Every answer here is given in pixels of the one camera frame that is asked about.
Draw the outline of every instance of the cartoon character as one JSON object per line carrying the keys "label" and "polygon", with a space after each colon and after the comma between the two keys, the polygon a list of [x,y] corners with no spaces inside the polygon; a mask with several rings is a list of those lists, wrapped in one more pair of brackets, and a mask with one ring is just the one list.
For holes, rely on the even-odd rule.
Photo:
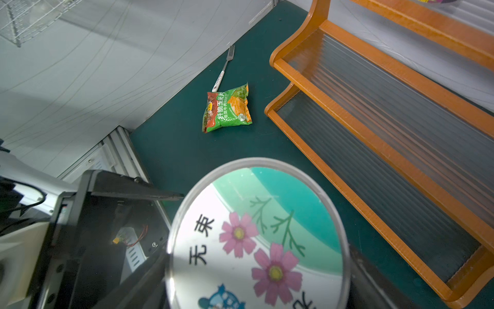
{"label": "cartoon character", "polygon": [[198,303],[203,309],[245,309],[245,302],[239,302],[232,292],[226,291],[223,284],[209,299],[203,297]]}

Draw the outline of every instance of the cable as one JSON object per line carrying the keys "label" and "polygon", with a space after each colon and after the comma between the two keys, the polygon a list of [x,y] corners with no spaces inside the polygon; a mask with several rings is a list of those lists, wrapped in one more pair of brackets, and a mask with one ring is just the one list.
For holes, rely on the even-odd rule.
{"label": "cable", "polygon": [[127,247],[133,247],[135,246],[135,244],[137,244],[139,241],[141,241],[146,235],[148,234],[148,225],[146,225],[143,229],[142,229],[142,233],[141,233],[141,236],[139,236],[139,238],[131,245],[127,245]]}
{"label": "cable", "polygon": [[29,220],[30,218],[26,218],[26,219],[21,219],[21,220],[17,220],[17,221],[14,221],[12,222],[11,224],[8,224],[6,227],[4,227],[3,229],[0,229],[0,236],[2,235],[3,232],[5,232],[5,230],[7,230],[9,227],[11,226],[14,226],[16,224],[20,224],[22,222],[26,222],[27,220]]}
{"label": "cable", "polygon": [[0,211],[0,214],[8,213],[8,212],[13,212],[13,211],[17,211],[17,210],[28,209],[28,208],[31,208],[33,206],[37,206],[39,204],[42,204],[42,203],[44,203],[46,201],[46,193],[44,193],[38,187],[35,187],[32,184],[28,184],[28,183],[25,183],[25,182],[21,182],[21,181],[9,179],[9,178],[5,178],[5,177],[1,177],[1,178],[5,179],[7,181],[10,181],[10,182],[16,183],[16,184],[25,185],[26,187],[30,187],[30,188],[38,191],[39,193],[41,193],[41,195],[43,196],[43,198],[40,201],[37,201],[36,203],[30,204],[30,205],[27,205],[27,206],[21,206],[21,207],[14,207],[14,208],[9,208],[9,209],[4,209],[4,210]]}

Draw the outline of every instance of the flower print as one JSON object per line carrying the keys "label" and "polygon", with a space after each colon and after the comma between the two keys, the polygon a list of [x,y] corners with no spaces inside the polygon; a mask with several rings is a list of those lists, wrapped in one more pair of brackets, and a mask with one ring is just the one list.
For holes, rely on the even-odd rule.
{"label": "flower print", "polygon": [[254,292],[260,297],[266,292],[264,302],[274,306],[278,296],[283,304],[293,300],[290,289],[298,292],[302,286],[302,274],[291,271],[297,264],[298,258],[291,251],[283,254],[283,246],[272,243],[269,258],[262,250],[254,253],[256,262],[262,267],[252,269],[252,278],[259,280],[254,285]]}
{"label": "flower print", "polygon": [[247,254],[251,254],[256,247],[256,243],[251,237],[259,235],[257,226],[252,223],[252,218],[248,214],[244,214],[242,219],[239,219],[239,214],[236,212],[230,214],[230,223],[223,222],[221,227],[225,232],[219,236],[219,242],[226,242],[223,250],[226,254],[235,251],[235,257],[241,258],[244,256],[244,250]]}

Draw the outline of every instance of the fork handle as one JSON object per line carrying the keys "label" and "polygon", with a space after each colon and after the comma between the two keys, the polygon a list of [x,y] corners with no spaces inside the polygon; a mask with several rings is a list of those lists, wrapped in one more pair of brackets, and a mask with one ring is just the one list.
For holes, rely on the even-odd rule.
{"label": "fork handle", "polygon": [[223,79],[223,75],[225,75],[225,70],[221,71],[221,73],[218,76],[218,79],[216,80],[216,83],[214,83],[213,90],[211,92],[217,92],[219,88],[219,84],[221,83],[221,80]]}

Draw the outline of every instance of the metal rim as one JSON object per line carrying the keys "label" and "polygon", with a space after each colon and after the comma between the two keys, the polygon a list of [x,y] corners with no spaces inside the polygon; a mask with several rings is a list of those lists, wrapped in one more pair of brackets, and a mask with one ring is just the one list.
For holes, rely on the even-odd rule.
{"label": "metal rim", "polygon": [[341,256],[343,259],[343,272],[342,272],[342,282],[341,282],[341,293],[340,293],[340,298],[338,300],[338,305],[336,306],[336,309],[343,309],[346,307],[347,301],[348,301],[348,294],[350,291],[350,249],[348,247],[348,240],[346,238],[346,233],[345,229],[343,227],[343,222],[341,221],[341,218],[336,211],[336,207],[334,206],[333,202],[331,199],[328,197],[326,192],[312,179],[310,178],[306,173],[303,171],[299,170],[298,168],[279,161],[275,159],[269,159],[269,158],[244,158],[244,159],[239,159],[235,160],[226,164],[223,164],[222,166],[214,169],[211,171],[209,174],[204,176],[196,185],[189,191],[189,193],[185,196],[185,199],[183,200],[182,204],[178,208],[178,211],[175,215],[175,218],[173,219],[173,223],[171,225],[171,230],[170,234],[168,236],[168,244],[166,247],[166,251],[168,254],[170,254],[170,262],[168,264],[168,267],[165,270],[165,281],[166,281],[166,291],[167,291],[167,296],[168,296],[168,302],[170,304],[171,309],[180,309],[180,306],[178,304],[178,301],[175,297],[175,286],[173,283],[173,254],[172,254],[172,249],[175,246],[175,240],[178,234],[178,229],[180,228],[180,224],[182,223],[182,220],[185,217],[185,214],[189,210],[190,206],[192,205],[192,202],[197,198],[197,196],[211,183],[213,183],[216,179],[220,178],[221,176],[232,172],[236,171],[238,169],[243,169],[243,168],[253,168],[253,167],[266,167],[266,168],[271,168],[275,169],[281,172],[284,172],[288,175],[291,175],[298,180],[300,180],[302,183],[304,183],[306,186],[308,186],[316,195],[317,197],[321,200],[321,202],[324,204],[326,207],[329,215],[331,216],[331,219],[333,220],[335,224],[335,229],[338,233],[338,240],[341,245]]}

